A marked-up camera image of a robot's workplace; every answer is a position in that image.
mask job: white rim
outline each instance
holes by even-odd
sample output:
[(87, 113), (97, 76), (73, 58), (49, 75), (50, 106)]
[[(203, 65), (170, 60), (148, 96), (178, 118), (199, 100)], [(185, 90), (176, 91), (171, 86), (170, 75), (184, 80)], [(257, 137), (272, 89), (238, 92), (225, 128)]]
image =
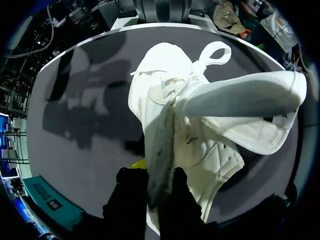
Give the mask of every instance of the white rim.
[(77, 48), (77, 47), (80, 47), (81, 45), (84, 45), (84, 44), (87, 44), (93, 40), (96, 40), (98, 38), (101, 38), (101, 37), (105, 37), (105, 36), (108, 36), (108, 35), (111, 35), (111, 34), (115, 34), (115, 33), (119, 33), (119, 32), (125, 32), (125, 31), (129, 31), (129, 30), (134, 30), (134, 29), (144, 29), (144, 28), (155, 28), (155, 27), (170, 27), (170, 28), (186, 28), (186, 29), (195, 29), (195, 30), (202, 30), (202, 31), (206, 31), (206, 32), (210, 32), (210, 33), (213, 33), (213, 34), (218, 34), (218, 35), (222, 35), (224, 37), (227, 37), (227, 38), (230, 38), (230, 39), (233, 39), (233, 40), (236, 40), (238, 41), (239, 43), (242, 43), (250, 48), (252, 48), (253, 50), (256, 50), (258, 53), (264, 55), (265, 57), (267, 57), (268, 59), (270, 59), (271, 61), (273, 61), (276, 65), (278, 65), (281, 69), (285, 70), (284, 67), (282, 67), (276, 60), (274, 60), (271, 56), (269, 56), (268, 54), (266, 54), (264, 51), (262, 51), (261, 49), (255, 47), (254, 45), (248, 43), (247, 41), (241, 39), (241, 38), (238, 38), (236, 36), (232, 36), (230, 34), (227, 34), (227, 33), (224, 33), (224, 32), (221, 32), (221, 31), (216, 31), (216, 30), (213, 30), (213, 29), (210, 29), (210, 28), (207, 28), (207, 27), (201, 27), (201, 26), (197, 26), (197, 25), (190, 25), (190, 24), (184, 24), (184, 23), (165, 23), (165, 22), (161, 22), (161, 23), (146, 23), (146, 24), (139, 24), (139, 25), (133, 25), (133, 26), (125, 26), (125, 27), (122, 27), (122, 28), (118, 28), (118, 29), (115, 29), (115, 30), (111, 30), (111, 31), (108, 31), (108, 32), (103, 32), (101, 34), (98, 34), (96, 36), (93, 36), (93, 37), (90, 37), (84, 41), (81, 41), (79, 42), (78, 44), (70, 47), (69, 49), (63, 51), (62, 53), (60, 53), (58, 56), (56, 56), (54, 59), (52, 59), (50, 62), (48, 62), (46, 65), (44, 65), (40, 72), (45, 68), (47, 67), (49, 64), (53, 63), (55, 60), (57, 60), (58, 58), (60, 58), (61, 56), (63, 56), (65, 53)]

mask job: teal sign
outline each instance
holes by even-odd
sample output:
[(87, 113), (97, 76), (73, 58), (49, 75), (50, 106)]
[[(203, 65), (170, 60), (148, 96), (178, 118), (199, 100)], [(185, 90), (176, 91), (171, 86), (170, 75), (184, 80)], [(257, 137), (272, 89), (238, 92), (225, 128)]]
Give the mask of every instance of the teal sign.
[(65, 199), (41, 176), (22, 181), (33, 201), (58, 224), (72, 231), (73, 226), (79, 223), (84, 210)]

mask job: yellow object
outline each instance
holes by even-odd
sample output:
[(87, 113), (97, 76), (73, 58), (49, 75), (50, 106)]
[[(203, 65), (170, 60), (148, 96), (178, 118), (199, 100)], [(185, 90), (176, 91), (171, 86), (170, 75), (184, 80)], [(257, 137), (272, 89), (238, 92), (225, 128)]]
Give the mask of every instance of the yellow object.
[(146, 159), (143, 158), (135, 164), (131, 165), (129, 169), (147, 169)]

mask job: shoelace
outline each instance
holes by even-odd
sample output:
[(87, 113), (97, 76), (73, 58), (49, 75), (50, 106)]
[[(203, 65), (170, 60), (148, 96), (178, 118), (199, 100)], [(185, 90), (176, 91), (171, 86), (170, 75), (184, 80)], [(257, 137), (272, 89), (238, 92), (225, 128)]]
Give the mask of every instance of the shoelace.
[[(218, 59), (211, 58), (211, 56), (218, 50), (224, 49), (224, 54)], [(161, 128), (165, 128), (166, 112), (168, 108), (175, 102), (176, 98), (183, 93), (185, 89), (188, 88), (191, 81), (198, 81), (200, 75), (202, 75), (207, 66), (209, 65), (223, 65), (229, 61), (231, 58), (231, 48), (221, 41), (215, 41), (209, 43), (201, 52), (199, 60), (195, 61), (191, 65), (191, 71), (188, 74), (181, 74), (175, 72), (167, 72), (162, 69), (145, 69), (141, 71), (134, 71), (130, 75), (135, 74), (147, 74), (155, 72), (163, 72), (164, 76), (161, 78), (161, 88), (163, 98), (167, 99), (166, 104), (163, 106), (160, 116)]]

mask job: round platform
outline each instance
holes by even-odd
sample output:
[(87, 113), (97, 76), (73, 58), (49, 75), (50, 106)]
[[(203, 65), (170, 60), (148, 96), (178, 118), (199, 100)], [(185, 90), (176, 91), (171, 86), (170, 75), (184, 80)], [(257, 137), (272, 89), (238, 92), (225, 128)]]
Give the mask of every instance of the round platform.
[[(102, 217), (102, 206), (116, 185), (116, 174), (141, 159), (140, 122), (128, 108), (132, 76), (146, 52), (168, 42), (192, 61), (211, 42), (229, 45), (225, 65), (211, 65), (211, 82), (247, 74), (282, 70), (265, 53), (235, 37), (185, 24), (145, 24), (104, 33), (78, 44), (45, 66), (35, 81), (28, 110), (27, 146), (33, 176), (49, 184), (87, 213)], [(283, 147), (259, 156), (240, 149), (247, 166), (233, 186), (219, 192), (208, 222), (223, 222), (276, 193), (282, 196), (295, 162), (298, 123)], [(150, 229), (146, 239), (159, 237)]]

